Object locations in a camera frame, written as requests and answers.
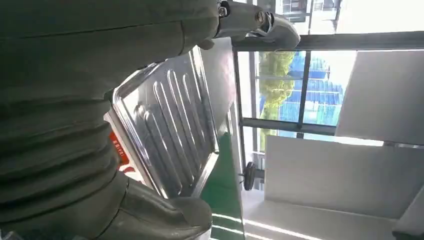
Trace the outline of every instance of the sunlight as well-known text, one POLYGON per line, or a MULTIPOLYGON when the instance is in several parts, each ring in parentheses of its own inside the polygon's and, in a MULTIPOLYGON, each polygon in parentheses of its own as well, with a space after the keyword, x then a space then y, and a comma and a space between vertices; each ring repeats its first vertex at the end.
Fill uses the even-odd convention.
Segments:
MULTIPOLYGON (((228 220, 238 222, 238 223, 242 222, 241 219, 238 219, 238 218, 235 218, 235 217, 232 217, 232 216, 226 216, 226 215, 216 214, 216 213, 212 213, 212 216, 217 217, 217 218, 228 219, 228 220)), ((317 238, 317 237, 308 236, 308 235, 305 235, 305 234, 302 234, 302 233, 282 229, 282 228, 279 228, 279 227, 276 227, 276 226, 271 226, 271 225, 268 225, 268 224, 263 224, 263 223, 260 223, 260 222, 257 222, 257 221, 243 219, 243 222, 244 222, 244 224, 250 224, 250 225, 253 225, 253 226, 256 226, 256 227, 259 227, 259 228, 267 229, 267 230, 274 231, 274 232, 281 233, 281 234, 290 235, 290 236, 301 238, 301 239, 322 240, 322 239, 317 238)), ((234 230, 234 229, 226 228, 226 227, 223 227, 223 226, 213 225, 212 227, 219 228, 219 229, 226 230, 226 231, 230 231, 230 232, 237 233, 237 234, 243 234, 243 232, 241 232, 239 230, 234 230)), ((252 238, 257 238, 257 239, 261 239, 261 240, 272 240, 270 238, 258 236, 258 235, 255 235, 255 234, 252 234, 252 233, 247 233, 247 232, 246 232, 246 236, 250 236, 252 238)))

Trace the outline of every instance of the glass pane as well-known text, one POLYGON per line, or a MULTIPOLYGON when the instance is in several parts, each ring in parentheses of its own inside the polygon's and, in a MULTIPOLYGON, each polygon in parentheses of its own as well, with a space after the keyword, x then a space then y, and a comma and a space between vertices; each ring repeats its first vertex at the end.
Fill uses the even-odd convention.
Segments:
POLYGON ((303 122, 336 126, 357 51, 312 51, 303 122))
POLYGON ((422 0, 405 0, 402 6, 386 0, 314 1, 311 34, 362 34, 423 31, 422 0))
POLYGON ((251 58, 250 52, 240 51, 238 55, 238 75, 240 79, 240 102, 241 113, 245 118, 252 118, 252 89, 251 89, 251 71, 250 62, 254 61, 251 58))
POLYGON ((257 117, 299 121, 305 52, 257 52, 257 117))

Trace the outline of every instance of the green foliage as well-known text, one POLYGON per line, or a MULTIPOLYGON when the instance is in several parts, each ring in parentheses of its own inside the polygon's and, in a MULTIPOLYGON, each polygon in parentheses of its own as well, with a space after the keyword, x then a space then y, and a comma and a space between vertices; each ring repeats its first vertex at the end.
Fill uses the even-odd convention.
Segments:
MULTIPOLYGON (((294 52, 262 52, 259 75, 262 77, 284 77, 289 72, 294 52)), ((275 78, 261 78, 259 92, 266 98, 264 108, 278 108, 292 94, 295 82, 275 78)))

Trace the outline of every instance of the window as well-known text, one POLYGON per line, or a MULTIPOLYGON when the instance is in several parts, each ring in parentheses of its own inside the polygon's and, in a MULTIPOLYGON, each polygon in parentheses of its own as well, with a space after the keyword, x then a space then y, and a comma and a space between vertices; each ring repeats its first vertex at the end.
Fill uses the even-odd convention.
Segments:
POLYGON ((305 52, 251 52, 250 58, 248 55, 238 53, 243 117, 297 122, 305 52))
POLYGON ((336 126, 357 51, 312 51, 303 122, 336 126))
POLYGON ((407 0, 414 8, 407 13, 383 0, 253 3, 283 15, 298 33, 309 36, 301 36, 304 41, 297 48, 306 51, 278 51, 280 48, 272 42, 234 44, 239 51, 244 163, 254 162, 264 168, 267 136, 381 146, 381 141, 334 136, 350 77, 362 71, 354 66, 357 56, 364 53, 355 49, 422 49, 424 25, 416 9, 422 9, 424 1, 407 0))

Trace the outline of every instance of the white wall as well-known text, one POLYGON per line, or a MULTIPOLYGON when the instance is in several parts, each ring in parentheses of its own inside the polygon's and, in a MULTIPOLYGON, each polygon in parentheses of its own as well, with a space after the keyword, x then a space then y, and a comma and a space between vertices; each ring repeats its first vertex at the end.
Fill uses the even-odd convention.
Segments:
POLYGON ((424 145, 424 51, 359 52, 337 136, 424 145))
POLYGON ((246 239, 394 240, 393 221, 276 203, 263 194, 242 192, 246 239))
POLYGON ((423 154, 268 136, 265 199, 398 219, 424 184, 423 154))

